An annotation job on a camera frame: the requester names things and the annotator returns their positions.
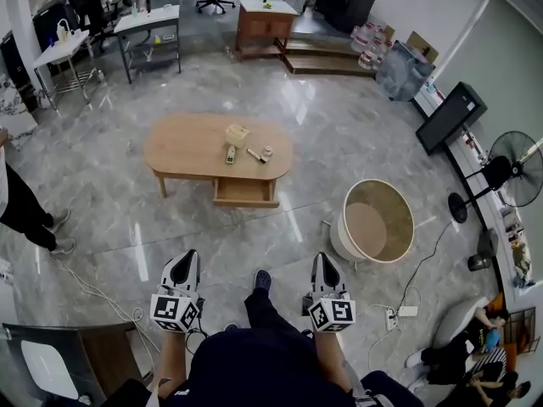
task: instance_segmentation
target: marble floor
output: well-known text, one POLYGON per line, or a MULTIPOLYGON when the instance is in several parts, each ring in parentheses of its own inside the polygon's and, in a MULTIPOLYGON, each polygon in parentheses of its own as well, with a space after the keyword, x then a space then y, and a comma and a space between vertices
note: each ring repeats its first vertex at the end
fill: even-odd
MULTIPOLYGON (((179 35, 182 38, 181 47, 184 53, 207 53, 209 51, 222 51, 231 45, 238 28, 239 1, 236 7, 225 5, 226 13, 215 6, 203 9, 199 14, 194 5, 199 0, 151 0, 151 8, 161 8, 165 4, 180 4, 181 16, 179 35)), ((322 14, 308 8, 301 16, 297 17, 293 24, 293 36, 305 37, 311 35, 320 40, 334 40, 350 42, 350 36, 342 31, 334 29, 325 21, 322 14)), ((130 40, 138 42, 145 37, 145 33, 131 35, 130 40)), ((118 53, 116 38, 109 38, 104 44, 106 53, 118 53)))
MULTIPOLYGON (((362 262, 357 270, 338 257, 358 313, 356 324, 341 333, 342 344, 358 375, 368 373, 369 350, 386 334, 383 310, 372 304, 398 305, 418 261, 432 253, 450 221, 447 194, 462 192, 447 158, 429 157, 417 141, 421 118, 412 105, 390 102, 372 80, 294 76, 275 59, 239 63, 224 53, 198 54, 182 59, 181 74, 172 65, 140 74, 132 85, 118 59, 99 63, 106 81, 92 95, 92 107, 73 92, 61 100, 60 115, 42 111, 23 148, 7 152, 46 209, 71 208, 59 236, 74 237, 78 247, 66 264, 127 312, 142 308, 141 326, 158 344, 160 331, 148 318, 150 296, 164 264, 190 248, 201 255, 202 326, 208 333, 229 321, 247 326, 243 301, 257 268, 271 272, 271 299, 279 312, 303 329, 310 326, 300 307, 310 289, 312 258, 322 250, 335 256, 322 220, 337 212, 360 179, 390 182, 410 204, 417 225, 409 253, 395 264, 362 262), (180 111, 283 125, 294 141, 294 163, 277 184, 280 207, 217 208, 211 184, 196 181, 167 181, 170 196, 162 198, 143 162, 143 144, 156 120, 180 111)), ((404 360, 429 345, 444 312, 465 298, 495 296, 491 268, 467 269, 479 228, 472 213, 465 224, 448 229, 412 283, 421 294, 419 316, 402 321, 401 331, 373 349, 373 369, 410 383, 417 372, 406 370, 404 360)), ((13 266, 21 324, 119 321, 104 300, 83 293, 41 249, 2 225, 0 237, 0 257, 13 266)), ((406 302, 418 304, 414 290, 406 302)), ((9 381, 0 373, 0 389, 8 391, 9 381)), ((424 389, 420 396, 435 405, 446 390, 424 389)))

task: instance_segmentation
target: trash bin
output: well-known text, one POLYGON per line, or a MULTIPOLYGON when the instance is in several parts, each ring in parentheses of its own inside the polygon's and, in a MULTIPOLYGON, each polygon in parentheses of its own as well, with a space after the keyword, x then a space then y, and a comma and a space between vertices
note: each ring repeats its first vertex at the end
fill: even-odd
POLYGON ((386 182, 364 180, 347 192, 330 240, 348 261, 389 263, 407 253, 414 231, 411 209, 400 192, 386 182))

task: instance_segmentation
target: white sneaker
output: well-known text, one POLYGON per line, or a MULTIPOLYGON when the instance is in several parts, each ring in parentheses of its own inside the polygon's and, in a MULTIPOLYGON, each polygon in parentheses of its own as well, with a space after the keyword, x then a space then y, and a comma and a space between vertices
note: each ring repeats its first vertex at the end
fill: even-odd
POLYGON ((417 380, 415 380, 413 383, 411 383, 409 386, 407 386, 409 391, 411 393, 415 393, 415 392, 419 391, 420 389, 422 389, 426 385, 426 383, 428 382, 428 378, 426 376, 427 376, 427 374, 424 374, 424 375, 420 376, 417 380))
POLYGON ((423 362, 423 350, 410 355, 406 360, 406 368, 414 368, 423 362))
POLYGON ((59 254, 71 254, 76 249, 76 240, 73 238, 62 238, 57 240, 57 247, 52 252, 52 256, 59 254))
POLYGON ((66 221, 70 218, 71 211, 69 209, 63 209, 60 211, 59 215, 53 216, 53 226, 49 228, 49 231, 52 233, 55 233, 60 229, 60 227, 66 223, 66 221))

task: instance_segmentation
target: white desk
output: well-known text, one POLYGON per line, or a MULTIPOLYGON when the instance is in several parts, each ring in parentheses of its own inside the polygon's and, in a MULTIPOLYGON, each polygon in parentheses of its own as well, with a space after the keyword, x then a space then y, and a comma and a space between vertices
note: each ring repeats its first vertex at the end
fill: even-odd
POLYGON ((49 46, 42 55, 34 61, 34 68, 45 64, 60 64, 70 59, 82 43, 88 38, 88 31, 82 31, 79 35, 72 35, 66 42, 57 42, 53 47, 49 46))
POLYGON ((113 32, 115 34, 118 33, 126 33, 127 31, 130 31, 131 29, 138 29, 137 31, 141 31, 142 29, 139 29, 140 27, 145 27, 144 30, 147 30, 149 26, 152 28, 154 24, 160 23, 162 21, 172 21, 177 20, 179 18, 179 5, 176 4, 174 6, 169 6, 167 8, 157 8, 151 10, 151 12, 148 14, 147 12, 139 13, 137 15, 126 15, 122 17, 117 25, 115 26, 115 29, 113 32))
POLYGON ((157 62, 167 62, 169 60, 176 59, 177 66, 179 68, 179 73, 181 74, 181 50, 179 46, 179 5, 168 6, 167 8, 157 8, 151 10, 150 13, 144 12, 136 15, 127 15, 122 17, 117 23, 117 26, 114 29, 114 33, 117 35, 117 41, 119 42, 120 56, 122 57, 122 63, 125 66, 126 78, 128 83, 132 83, 132 78, 130 77, 130 69, 135 66, 142 64, 153 64, 157 62), (152 29, 158 29, 160 27, 165 27, 167 25, 174 25, 176 27, 176 40, 164 42, 161 44, 153 43, 141 43, 136 46, 130 47, 130 42, 126 45, 123 44, 123 36, 131 35, 132 33, 138 33, 139 31, 151 31, 152 29), (166 50, 168 48, 172 51, 172 54, 175 52, 175 58, 172 58, 171 55, 163 55, 161 58, 152 57, 145 61, 137 62, 134 59, 131 59, 130 63, 126 62, 126 53, 132 54, 134 51, 143 50, 147 48, 149 50, 149 56, 154 56, 157 53, 154 52, 157 50, 166 50))
POLYGON ((48 98, 49 102, 53 106, 55 110, 57 110, 57 106, 54 103, 54 101, 51 99, 51 95, 53 93, 64 93, 68 91, 73 91, 77 87, 81 90, 81 93, 83 97, 85 98, 85 101, 89 103, 89 99, 85 93, 85 85, 87 84, 87 81, 95 74, 98 74, 98 69, 96 68, 96 63, 94 62, 94 54, 92 53, 92 47, 91 43, 88 40, 89 33, 88 31, 80 31, 78 34, 74 34, 68 37, 68 39, 65 42, 56 42, 53 46, 49 46, 42 55, 37 58, 34 61, 33 67, 34 72, 36 72, 37 79, 40 81, 40 84, 42 85, 43 92, 45 93, 45 96, 48 98), (92 70, 88 72, 81 72, 80 74, 77 73, 76 68, 74 67, 74 64, 71 61, 71 58, 74 56, 74 54, 77 53, 77 51, 81 48, 81 45, 83 42, 87 43, 87 50, 91 57, 91 64, 92 64, 92 70), (43 84, 43 80, 40 77, 40 73, 37 70, 41 66, 45 64, 56 64, 59 65, 63 62, 68 60, 70 63, 71 70, 74 74, 74 79, 72 81, 69 81, 66 85, 62 87, 55 87, 51 92, 48 92, 47 88, 43 84))

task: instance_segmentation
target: wooden coffee table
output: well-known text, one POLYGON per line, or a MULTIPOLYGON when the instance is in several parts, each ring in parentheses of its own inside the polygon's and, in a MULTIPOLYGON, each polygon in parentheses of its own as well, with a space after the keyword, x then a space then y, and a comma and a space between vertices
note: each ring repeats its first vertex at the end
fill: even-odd
POLYGON ((290 169, 292 152, 287 132, 271 122, 217 114, 171 114, 153 125, 144 158, 159 179, 163 197, 165 178, 213 181, 215 205, 276 208, 276 181, 290 169), (251 131, 245 148, 237 149, 234 164, 226 163, 225 130, 230 124, 251 131), (246 152, 251 148, 260 154, 264 146, 273 148, 267 164, 246 152))

